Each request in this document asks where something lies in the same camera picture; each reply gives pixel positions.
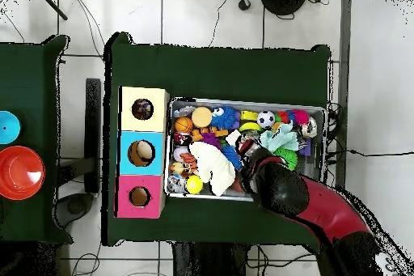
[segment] blue bowl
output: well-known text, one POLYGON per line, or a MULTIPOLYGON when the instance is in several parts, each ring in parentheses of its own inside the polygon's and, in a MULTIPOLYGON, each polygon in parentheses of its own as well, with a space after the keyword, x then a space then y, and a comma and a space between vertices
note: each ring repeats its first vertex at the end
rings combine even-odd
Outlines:
POLYGON ((7 111, 0 111, 0 144, 9 144, 16 140, 20 133, 19 119, 7 111))

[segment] circular hole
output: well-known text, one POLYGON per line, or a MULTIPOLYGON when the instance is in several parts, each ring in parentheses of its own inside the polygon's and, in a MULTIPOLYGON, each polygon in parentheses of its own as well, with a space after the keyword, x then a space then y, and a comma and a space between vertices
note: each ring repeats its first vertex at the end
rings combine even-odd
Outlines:
POLYGON ((146 140, 137 140, 129 146, 128 159, 136 167, 148 167, 154 158, 155 148, 146 140))
POLYGON ((147 99, 137 99, 131 107, 131 112, 138 120, 148 120, 154 114, 154 106, 147 99))
POLYGON ((135 187, 129 192, 129 200, 134 206, 146 206, 150 202, 150 199, 150 192, 145 187, 135 187))

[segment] pink ball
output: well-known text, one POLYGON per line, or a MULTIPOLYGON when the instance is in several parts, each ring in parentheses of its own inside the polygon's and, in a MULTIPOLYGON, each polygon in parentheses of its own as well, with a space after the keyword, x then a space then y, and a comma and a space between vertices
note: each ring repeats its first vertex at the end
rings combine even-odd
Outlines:
POLYGON ((303 109, 295 109, 294 118, 298 125, 309 123, 309 115, 303 109))

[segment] pink box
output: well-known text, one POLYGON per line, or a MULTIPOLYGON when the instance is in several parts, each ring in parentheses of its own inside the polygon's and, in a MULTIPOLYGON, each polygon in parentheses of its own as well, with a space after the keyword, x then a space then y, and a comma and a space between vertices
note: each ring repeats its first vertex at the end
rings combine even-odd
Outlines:
POLYGON ((117 218, 157 219, 164 206, 163 176, 156 175, 121 175, 118 186, 117 218), (135 187, 143 187, 150 194, 146 206, 134 206, 129 200, 129 192, 135 187))

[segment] stacked cubes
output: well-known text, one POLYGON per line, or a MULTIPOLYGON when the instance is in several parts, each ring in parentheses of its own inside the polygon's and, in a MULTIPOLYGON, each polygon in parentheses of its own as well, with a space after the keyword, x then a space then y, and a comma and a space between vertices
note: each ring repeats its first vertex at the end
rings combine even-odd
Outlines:
POLYGON ((159 218, 169 95, 163 89, 120 87, 117 138, 117 218, 159 218))

